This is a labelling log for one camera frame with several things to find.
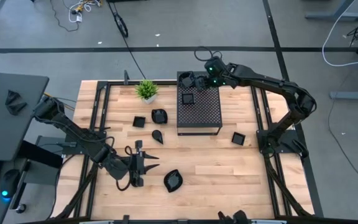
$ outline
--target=wooden table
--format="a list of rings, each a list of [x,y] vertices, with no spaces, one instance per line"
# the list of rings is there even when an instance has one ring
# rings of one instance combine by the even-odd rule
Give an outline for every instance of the wooden table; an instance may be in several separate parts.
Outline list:
[[[74,122],[82,128],[90,125],[96,80],[82,81]],[[134,86],[113,86],[110,91],[106,127],[108,136],[114,136],[114,148],[124,156],[124,147],[134,148],[136,140],[143,140],[143,150],[159,160],[147,159],[146,165],[160,166],[143,175],[144,187],[130,186],[125,192],[116,188],[115,180],[105,169],[98,171],[92,219],[122,220],[177,220],[218,219],[218,212],[232,215],[238,210],[249,218],[273,218],[264,160],[258,151],[255,131],[257,122],[250,88],[228,86],[219,89],[223,127],[217,136],[177,136],[176,86],[159,86],[157,99],[146,105],[136,97]],[[96,124],[99,124],[104,93]],[[287,104],[282,96],[267,92],[273,122],[286,112]],[[152,109],[165,109],[168,124],[154,124]],[[264,126],[267,127],[263,114]],[[132,127],[134,116],[145,116],[144,128]],[[164,145],[152,139],[152,131],[159,129]],[[233,132],[246,135],[244,146],[231,142]],[[303,208],[313,213],[308,186],[301,160],[296,154],[281,154],[283,172],[288,189]],[[60,213],[78,188],[82,156],[68,162],[60,175],[57,202],[53,215]],[[184,178],[183,185],[168,193],[163,177],[178,169]],[[121,187],[127,177],[120,181]],[[280,190],[276,187],[280,211],[284,214]],[[81,214],[85,214],[88,193],[83,197]]]

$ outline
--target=gray floor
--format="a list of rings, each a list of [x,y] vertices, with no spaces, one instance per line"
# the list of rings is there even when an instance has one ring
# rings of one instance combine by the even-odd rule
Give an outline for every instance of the gray floor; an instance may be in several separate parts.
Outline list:
[[[76,2],[66,0],[66,4]],[[278,38],[282,47],[320,47],[332,22],[308,21],[306,11],[332,10],[339,1],[270,0]],[[67,10],[53,0],[57,16],[69,29]],[[262,1],[149,0],[117,3],[128,25],[131,47],[187,47],[197,45],[272,47],[269,25]],[[349,11],[358,12],[358,1]],[[340,22],[329,47],[347,47],[346,35],[356,22]],[[108,7],[84,13],[76,32],[57,26],[48,0],[7,0],[0,12],[0,48],[124,47]],[[256,72],[280,78],[274,52],[223,52],[225,62],[242,63]],[[175,78],[179,70],[202,70],[192,52],[136,52],[148,78]],[[352,53],[328,53],[333,63],[358,60]],[[284,53],[291,81],[305,87],[316,98],[318,110],[303,122],[306,143],[325,217],[358,219],[358,176],[351,169],[328,132],[328,113],[333,101],[330,91],[358,91],[358,65],[330,67],[321,53]],[[131,56],[126,53],[0,54],[0,72],[50,77],[47,92],[76,99],[81,80],[121,79],[123,70],[131,78],[141,78]],[[343,150],[358,168],[358,101],[336,101],[331,126]],[[63,132],[33,122],[26,140],[38,135],[64,137]],[[43,200],[31,198],[43,192]],[[29,186],[23,201],[32,203],[26,213],[7,215],[5,223],[42,220],[49,214],[53,187]]]

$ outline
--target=black metal frame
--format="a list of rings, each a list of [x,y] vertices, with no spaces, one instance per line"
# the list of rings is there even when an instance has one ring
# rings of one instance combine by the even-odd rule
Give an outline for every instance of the black metal frame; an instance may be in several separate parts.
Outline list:
[[[94,99],[94,103],[93,103],[93,111],[92,111],[90,128],[91,129],[96,128],[94,125],[95,125],[95,122],[96,122],[99,99],[100,99],[102,89],[105,89],[106,91],[105,91],[105,95],[104,95],[101,122],[100,122],[100,125],[98,127],[99,132],[100,131],[104,132],[105,129],[108,129],[108,128],[105,127],[105,123],[106,123],[107,108],[108,108],[108,103],[109,103],[109,93],[110,93],[110,89],[112,88],[112,86],[117,86],[117,85],[138,85],[139,83],[140,83],[140,81],[129,80],[128,77],[126,77],[126,79],[123,80],[123,81],[99,81],[98,84],[97,84],[95,99]],[[157,84],[157,85],[177,85],[176,80],[156,80],[156,81],[154,81],[154,83]],[[256,114],[256,119],[257,119],[257,123],[258,123],[258,129],[263,130],[264,127],[263,127],[262,115],[261,115],[261,112],[260,112],[260,107],[259,107],[259,101],[258,101],[258,97],[257,97],[256,88],[251,87],[251,92],[252,92],[252,99],[254,101],[254,107],[255,107],[255,114]],[[262,101],[263,101],[263,104],[264,104],[264,110],[265,110],[267,123],[268,123],[268,126],[270,126],[271,123],[272,123],[272,117],[270,115],[269,103],[267,101],[266,92],[264,90],[261,90],[261,94],[262,94]],[[284,182],[283,169],[282,169],[279,153],[274,155],[274,159],[275,159],[275,163],[276,163],[277,174],[278,174],[279,178]],[[88,167],[87,164],[88,163],[85,164],[85,162],[83,163],[83,167],[82,167],[83,170],[84,169],[86,170],[86,168]],[[95,191],[94,186],[96,184],[96,178],[97,178],[97,176],[95,176],[94,179],[92,180],[91,187],[89,189],[89,197],[88,197],[88,202],[87,202],[87,206],[86,206],[86,217],[87,218],[91,218],[92,207],[93,207],[93,199],[94,199],[94,191]],[[272,199],[273,214],[274,214],[275,217],[279,217],[280,216],[280,211],[279,211],[279,207],[278,207],[277,193],[275,191],[274,181],[268,174],[267,174],[267,178],[268,178],[268,186],[269,186],[270,198]],[[309,186],[309,187],[312,187],[313,189],[316,189],[315,181],[312,180],[311,183],[314,183],[314,186]],[[285,215],[287,217],[289,217],[289,216],[291,216],[291,207],[290,207],[290,205],[288,203],[288,200],[286,198],[284,198],[284,196],[283,196],[283,201],[284,201]],[[81,208],[81,203],[82,203],[82,201],[78,202],[78,204],[80,204],[80,205],[78,205],[79,209]],[[314,205],[313,205],[313,208],[315,210],[321,210],[321,208],[315,208]],[[136,220],[136,221],[131,221],[131,223],[132,222],[134,222],[134,223],[135,222],[139,222],[139,223],[158,223],[158,222],[166,222],[166,221],[168,221],[168,220]],[[169,220],[169,221],[179,223],[178,220]],[[184,222],[186,222],[186,223],[189,223],[189,222],[192,222],[192,223],[218,223],[218,221],[219,220],[184,220]],[[114,222],[115,223],[120,223],[120,220],[115,220]]]

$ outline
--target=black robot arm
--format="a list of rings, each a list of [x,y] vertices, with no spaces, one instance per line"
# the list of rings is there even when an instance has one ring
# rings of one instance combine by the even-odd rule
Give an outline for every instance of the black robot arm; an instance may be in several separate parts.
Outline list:
[[[273,123],[267,131],[259,131],[261,138],[261,141],[259,141],[260,152],[264,156],[267,173],[276,182],[296,213],[302,216],[310,216],[280,180],[270,161],[269,154],[274,152],[271,148],[275,149],[280,145],[279,140],[281,136],[291,125],[303,121],[316,110],[314,98],[296,83],[266,77],[255,73],[251,68],[244,65],[234,63],[225,65],[222,59],[217,56],[204,61],[206,61],[204,67],[208,71],[208,75],[198,77],[195,80],[196,86],[199,89],[200,87],[208,88],[209,86],[219,87],[222,85],[230,85],[232,88],[237,86],[254,86],[280,94],[285,98],[289,112],[279,122]]]
[[[205,69],[209,75],[201,77],[204,86],[230,85],[232,88],[237,86],[254,86],[263,90],[271,91],[282,95],[287,102],[289,112],[277,123],[273,123],[268,130],[266,140],[269,146],[277,147],[278,140],[291,125],[306,119],[316,110],[316,101],[303,88],[296,83],[276,78],[267,77],[255,73],[251,68],[244,65],[229,63],[225,65],[223,61],[215,56],[207,60]]]

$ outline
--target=desk leg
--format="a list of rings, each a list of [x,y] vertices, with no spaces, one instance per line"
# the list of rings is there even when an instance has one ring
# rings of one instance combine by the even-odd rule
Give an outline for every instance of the desk leg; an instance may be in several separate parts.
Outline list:
[[[46,151],[45,149],[42,149],[27,141],[22,142],[19,150],[19,156],[30,159],[32,161],[40,162],[56,169],[59,169],[63,162],[63,158],[61,156]]]
[[[307,12],[307,19],[321,19],[335,21],[354,2],[354,0],[343,0],[335,12]],[[345,12],[340,21],[358,21],[358,13]]]

